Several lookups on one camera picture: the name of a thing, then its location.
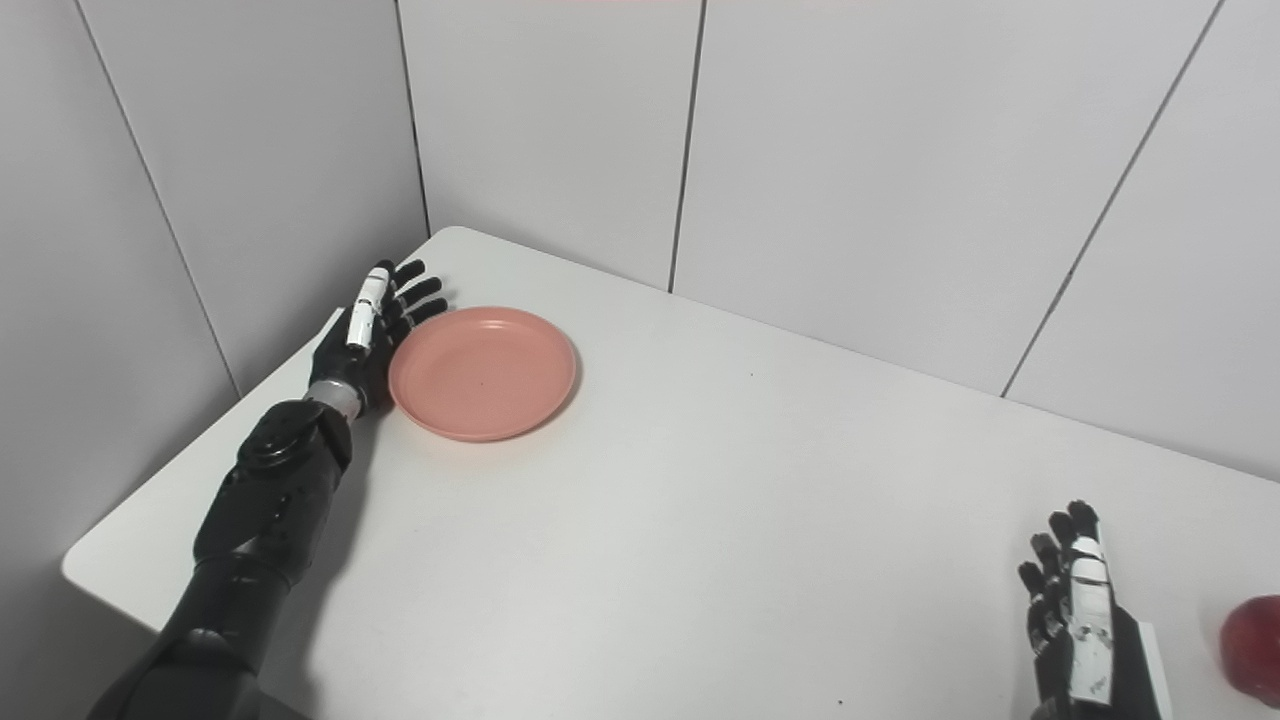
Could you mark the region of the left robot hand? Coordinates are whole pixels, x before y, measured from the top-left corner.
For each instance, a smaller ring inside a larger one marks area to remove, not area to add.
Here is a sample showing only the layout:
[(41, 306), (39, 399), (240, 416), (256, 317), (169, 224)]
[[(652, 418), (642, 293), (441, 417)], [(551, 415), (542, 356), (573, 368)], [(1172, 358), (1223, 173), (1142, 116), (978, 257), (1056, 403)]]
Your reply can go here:
[(449, 304), (443, 282), (421, 260), (376, 264), (355, 301), (314, 350), (306, 398), (353, 421), (390, 402), (390, 360), (410, 333)]

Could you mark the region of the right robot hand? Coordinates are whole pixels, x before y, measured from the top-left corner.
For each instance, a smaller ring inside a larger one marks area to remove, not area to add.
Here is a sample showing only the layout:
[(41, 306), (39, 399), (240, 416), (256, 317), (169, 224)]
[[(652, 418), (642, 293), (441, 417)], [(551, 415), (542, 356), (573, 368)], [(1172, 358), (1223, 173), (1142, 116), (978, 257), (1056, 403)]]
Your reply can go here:
[(1083, 500), (1052, 512), (1018, 566), (1034, 655), (1033, 719), (1170, 719), (1155, 628), (1119, 602), (1100, 533)]

